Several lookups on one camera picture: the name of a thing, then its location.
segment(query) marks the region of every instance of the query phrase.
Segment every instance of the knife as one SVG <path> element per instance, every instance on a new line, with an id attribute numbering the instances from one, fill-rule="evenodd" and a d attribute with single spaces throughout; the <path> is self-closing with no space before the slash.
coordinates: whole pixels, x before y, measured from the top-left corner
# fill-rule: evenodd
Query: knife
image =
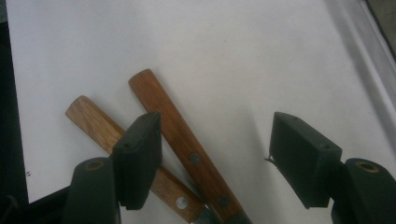
<path id="1" fill-rule="evenodd" d="M 133 76 L 129 85 L 148 112 L 161 113 L 164 138 L 221 219 L 227 224 L 251 223 L 151 70 L 146 69 Z"/>
<path id="2" fill-rule="evenodd" d="M 79 96 L 65 114 L 110 155 L 124 134 L 124 130 L 86 96 Z M 162 166 L 151 191 L 188 223 L 219 223 L 201 199 Z"/>

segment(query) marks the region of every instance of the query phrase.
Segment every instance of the white surface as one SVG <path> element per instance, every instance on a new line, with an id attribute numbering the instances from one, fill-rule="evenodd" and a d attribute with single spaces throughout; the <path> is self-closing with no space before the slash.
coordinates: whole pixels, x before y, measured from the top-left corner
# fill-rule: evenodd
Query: white surface
<path id="1" fill-rule="evenodd" d="M 64 115 L 73 100 L 87 95 L 127 128 L 144 113 L 127 81 L 149 67 L 254 223 L 332 223 L 330 208 L 305 210 L 264 161 L 273 114 L 282 111 L 333 140 L 343 161 L 368 159 L 396 176 L 350 53 L 361 46 L 332 3 L 8 1 L 30 202 L 67 186 L 81 161 L 106 155 Z M 359 28 L 375 35 L 368 23 Z M 164 165 L 190 184 L 168 146 L 163 152 Z M 122 218 L 183 223 L 152 194 Z"/>

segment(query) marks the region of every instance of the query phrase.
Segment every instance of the dark wood handle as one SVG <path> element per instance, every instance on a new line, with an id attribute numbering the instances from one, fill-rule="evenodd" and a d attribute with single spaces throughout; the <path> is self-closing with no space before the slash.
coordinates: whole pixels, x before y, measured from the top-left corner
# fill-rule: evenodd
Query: dark wood handle
<path id="1" fill-rule="evenodd" d="M 129 85 L 148 112 L 161 113 L 163 136 L 223 221 L 243 212 L 242 206 L 151 70 L 133 76 Z"/>
<path id="2" fill-rule="evenodd" d="M 93 139 L 108 154 L 124 134 L 124 130 L 88 97 L 80 96 L 66 111 L 66 116 Z M 162 166 L 158 169 L 151 191 L 188 223 L 192 223 L 204 210 L 204 203 L 174 175 Z M 184 198 L 186 207 L 177 207 Z"/>

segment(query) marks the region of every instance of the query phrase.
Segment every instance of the wooden handle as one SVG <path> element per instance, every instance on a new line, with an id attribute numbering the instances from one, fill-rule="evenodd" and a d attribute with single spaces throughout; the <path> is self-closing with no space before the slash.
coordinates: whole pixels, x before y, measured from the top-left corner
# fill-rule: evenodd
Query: wooden handle
<path id="1" fill-rule="evenodd" d="M 108 154 L 124 134 L 124 130 L 86 96 L 78 97 L 67 109 L 66 116 Z M 188 223 L 195 221 L 205 208 L 190 189 L 162 166 L 157 171 L 151 191 Z M 187 202 L 187 206 L 178 208 L 178 199 Z"/>
<path id="2" fill-rule="evenodd" d="M 132 77 L 129 85 L 148 112 L 161 113 L 163 136 L 223 221 L 243 212 L 242 206 L 151 70 L 144 70 Z"/>

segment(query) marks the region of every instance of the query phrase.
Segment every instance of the light wood handle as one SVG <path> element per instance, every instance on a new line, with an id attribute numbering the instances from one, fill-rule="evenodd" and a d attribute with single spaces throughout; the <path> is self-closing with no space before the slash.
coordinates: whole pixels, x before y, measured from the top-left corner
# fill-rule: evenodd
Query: light wood handle
<path id="1" fill-rule="evenodd" d="M 124 130 L 86 96 L 78 97 L 67 109 L 66 116 L 108 154 L 124 134 Z M 155 175 L 151 191 L 188 223 L 196 220 L 205 208 L 190 189 L 162 166 Z M 185 208 L 177 207 L 177 199 L 181 198 L 188 202 Z"/>
<path id="2" fill-rule="evenodd" d="M 161 113 L 163 136 L 223 221 L 241 214 L 242 206 L 151 70 L 133 76 L 129 85 L 148 112 Z"/>

